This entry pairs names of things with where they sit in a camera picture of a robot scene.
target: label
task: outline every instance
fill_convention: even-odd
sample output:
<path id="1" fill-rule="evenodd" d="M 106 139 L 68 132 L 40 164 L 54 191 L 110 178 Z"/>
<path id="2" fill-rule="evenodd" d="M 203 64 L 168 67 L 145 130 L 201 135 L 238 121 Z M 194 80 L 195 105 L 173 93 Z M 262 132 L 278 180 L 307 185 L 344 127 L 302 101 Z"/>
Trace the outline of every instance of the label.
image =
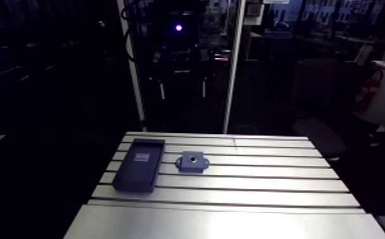
<path id="1" fill-rule="evenodd" d="M 135 155 L 135 162 L 148 162 L 149 160 L 149 154 L 136 154 Z"/>

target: white panel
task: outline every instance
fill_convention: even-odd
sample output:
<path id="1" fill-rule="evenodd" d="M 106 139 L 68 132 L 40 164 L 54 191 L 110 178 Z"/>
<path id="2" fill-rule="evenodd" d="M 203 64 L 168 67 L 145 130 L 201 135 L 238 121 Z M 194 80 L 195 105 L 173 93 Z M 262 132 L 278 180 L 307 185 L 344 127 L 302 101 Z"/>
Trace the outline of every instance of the white panel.
<path id="1" fill-rule="evenodd" d="M 200 203 L 223 205 L 286 206 L 286 207 L 359 207 L 348 193 L 286 193 L 267 191 L 220 191 L 156 188 L 153 193 L 122 193 L 110 185 L 98 185 L 94 198 L 137 200 L 167 203 Z"/>
<path id="2" fill-rule="evenodd" d="M 385 239 L 369 214 L 268 214 L 83 205 L 65 239 Z"/>
<path id="3" fill-rule="evenodd" d="M 106 172 L 99 183 L 110 184 L 115 176 L 116 173 Z M 157 178 L 156 186 L 221 190 L 348 192 L 348 188 L 340 180 L 189 177 L 183 175 L 160 175 Z"/>
<path id="4" fill-rule="evenodd" d="M 226 138 L 226 139 L 280 139 L 280 140 L 308 140 L 307 137 L 297 136 L 268 136 L 268 135 L 222 135 L 200 133 L 157 133 L 157 132 L 127 132 L 127 135 L 155 135 L 163 137 L 197 137 L 197 138 Z"/>
<path id="5" fill-rule="evenodd" d="M 205 210 L 222 212 L 265 212 L 282 214 L 365 214 L 361 208 L 304 208 L 304 207 L 241 207 L 220 205 L 194 205 L 170 203 L 144 203 L 137 201 L 112 201 L 91 199 L 89 205 L 105 205 L 116 207 L 165 208 L 177 210 Z"/>
<path id="6" fill-rule="evenodd" d="M 113 160 L 123 160 L 126 152 L 116 152 Z M 181 154 L 166 153 L 163 163 L 175 163 Z M 267 157 L 267 156 L 236 156 L 236 155 L 205 155 L 211 165 L 250 165 L 250 166 L 284 166 L 284 167 L 320 167 L 329 168 L 324 158 L 296 158 L 296 157 Z"/>
<path id="7" fill-rule="evenodd" d="M 119 151 L 129 150 L 130 143 L 121 143 Z M 166 145 L 166 153 L 182 153 L 184 151 L 201 151 L 205 154 L 230 154 L 250 156 L 293 156 L 293 157 L 321 157 L 316 149 L 285 149 L 285 148 L 259 148 L 259 147 L 217 147 L 217 146 L 180 146 Z"/>
<path id="8" fill-rule="evenodd" d="M 194 138 L 194 137 L 163 137 L 163 136 L 136 136 L 126 135 L 124 143 L 131 143 L 134 139 L 161 139 L 166 144 L 184 144 L 199 146 L 243 146 L 243 147 L 303 147 L 314 148 L 310 141 L 306 140 L 271 140 L 271 139 L 216 139 L 216 138 Z"/>
<path id="9" fill-rule="evenodd" d="M 111 161 L 108 171 L 116 172 L 120 161 Z M 304 179 L 338 179 L 338 175 L 331 168 L 282 168 L 282 167 L 248 167 L 248 166 L 216 166 L 211 165 L 202 174 L 186 174 L 179 172 L 174 164 L 162 163 L 160 174 L 184 174 L 227 177 L 277 177 Z"/>

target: hole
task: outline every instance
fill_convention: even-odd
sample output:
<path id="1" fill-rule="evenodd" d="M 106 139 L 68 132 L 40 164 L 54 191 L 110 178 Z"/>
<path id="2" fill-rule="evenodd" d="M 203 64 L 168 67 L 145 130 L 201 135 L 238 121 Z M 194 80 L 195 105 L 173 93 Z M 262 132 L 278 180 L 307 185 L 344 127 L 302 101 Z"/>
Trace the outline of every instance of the hole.
<path id="1" fill-rule="evenodd" d="M 197 158 L 194 157 L 194 156 L 190 156 L 190 157 L 189 157 L 189 161 L 190 161 L 191 163 L 196 163 L 196 162 L 197 162 Z"/>

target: rectangular tray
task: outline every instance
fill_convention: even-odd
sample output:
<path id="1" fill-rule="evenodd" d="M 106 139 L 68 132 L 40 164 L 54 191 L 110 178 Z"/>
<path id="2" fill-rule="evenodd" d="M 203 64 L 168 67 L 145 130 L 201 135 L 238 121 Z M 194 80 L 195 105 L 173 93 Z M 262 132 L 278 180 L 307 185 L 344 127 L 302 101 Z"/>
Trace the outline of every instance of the rectangular tray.
<path id="1" fill-rule="evenodd" d="M 164 152 L 164 140 L 135 139 L 112 181 L 114 188 L 152 193 Z"/>

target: red fire extinguisher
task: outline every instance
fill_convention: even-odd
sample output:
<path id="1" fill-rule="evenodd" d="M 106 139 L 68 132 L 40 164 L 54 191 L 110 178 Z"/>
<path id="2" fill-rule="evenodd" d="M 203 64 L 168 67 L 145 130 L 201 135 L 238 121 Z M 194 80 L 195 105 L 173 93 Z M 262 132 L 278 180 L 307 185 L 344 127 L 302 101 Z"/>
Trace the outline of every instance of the red fire extinguisher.
<path id="1" fill-rule="evenodd" d="M 381 87 L 381 80 L 384 77 L 384 73 L 381 70 L 376 72 L 379 72 L 379 79 L 367 79 L 365 84 L 361 87 L 360 92 L 356 96 L 354 106 L 356 112 L 366 110 L 371 101 L 374 99 L 379 88 Z"/>

